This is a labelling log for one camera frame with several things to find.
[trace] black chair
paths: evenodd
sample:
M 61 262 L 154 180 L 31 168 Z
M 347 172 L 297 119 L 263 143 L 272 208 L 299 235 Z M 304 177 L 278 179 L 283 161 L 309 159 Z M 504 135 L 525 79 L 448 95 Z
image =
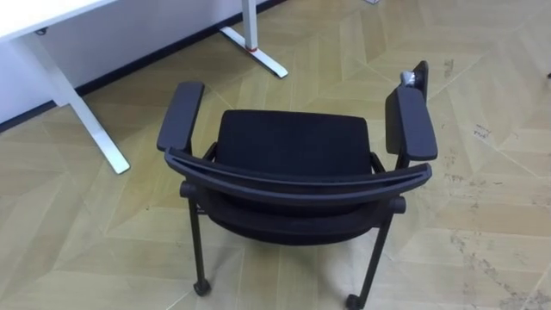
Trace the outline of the black chair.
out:
M 164 118 L 157 148 L 169 167 L 186 177 L 180 195 L 189 201 L 197 283 L 205 279 L 198 210 L 241 236 L 279 245 L 325 245 L 379 227 L 359 296 L 363 309 L 394 214 L 406 211 L 400 194 L 426 183 L 436 158 L 436 138 L 426 108 L 428 65 L 403 75 L 386 102 L 387 151 L 398 155 L 386 172 L 369 150 L 363 118 L 295 112 L 230 110 L 218 142 L 203 158 L 191 155 L 190 138 L 204 86 L 178 86 Z

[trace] chair armrest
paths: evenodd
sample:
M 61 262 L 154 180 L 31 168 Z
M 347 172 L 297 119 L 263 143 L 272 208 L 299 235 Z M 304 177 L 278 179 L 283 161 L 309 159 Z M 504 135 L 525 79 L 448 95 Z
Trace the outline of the chair armrest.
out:
M 191 153 L 191 134 L 199 112 L 205 85 L 201 82 L 180 83 L 164 116 L 157 138 L 159 151 L 173 147 Z
M 436 136 L 421 90 L 399 86 L 387 98 L 387 152 L 407 160 L 436 159 Z

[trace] black seat cushion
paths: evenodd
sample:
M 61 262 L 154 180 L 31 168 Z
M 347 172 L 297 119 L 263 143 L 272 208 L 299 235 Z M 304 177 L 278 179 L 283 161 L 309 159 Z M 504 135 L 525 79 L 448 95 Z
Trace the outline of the black seat cushion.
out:
M 222 117 L 216 162 L 288 176 L 338 177 L 371 173 L 363 118 L 259 110 Z
M 222 117 L 216 163 L 266 175 L 338 178 L 371 173 L 363 118 L 233 110 Z M 381 221 L 375 204 L 304 208 L 250 201 L 204 189 L 199 203 L 234 233 L 283 245 L 354 238 Z

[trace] chair caster wheel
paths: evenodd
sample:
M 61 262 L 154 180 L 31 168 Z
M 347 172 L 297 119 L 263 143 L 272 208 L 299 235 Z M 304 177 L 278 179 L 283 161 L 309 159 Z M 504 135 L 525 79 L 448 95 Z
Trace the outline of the chair caster wheel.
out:
M 210 292 L 210 283 L 207 280 L 203 282 L 197 282 L 193 285 L 193 289 L 199 296 L 204 296 Z
M 346 298 L 346 310 L 362 310 L 363 307 L 360 305 L 360 297 L 350 294 Z

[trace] white wall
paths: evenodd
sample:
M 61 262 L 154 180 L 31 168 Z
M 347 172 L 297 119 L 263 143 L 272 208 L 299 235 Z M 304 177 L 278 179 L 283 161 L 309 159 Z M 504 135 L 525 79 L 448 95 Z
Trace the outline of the white wall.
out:
M 42 40 L 79 86 L 240 11 L 240 0 L 119 0 L 52 26 Z M 0 122 L 51 99 L 29 70 L 0 44 Z

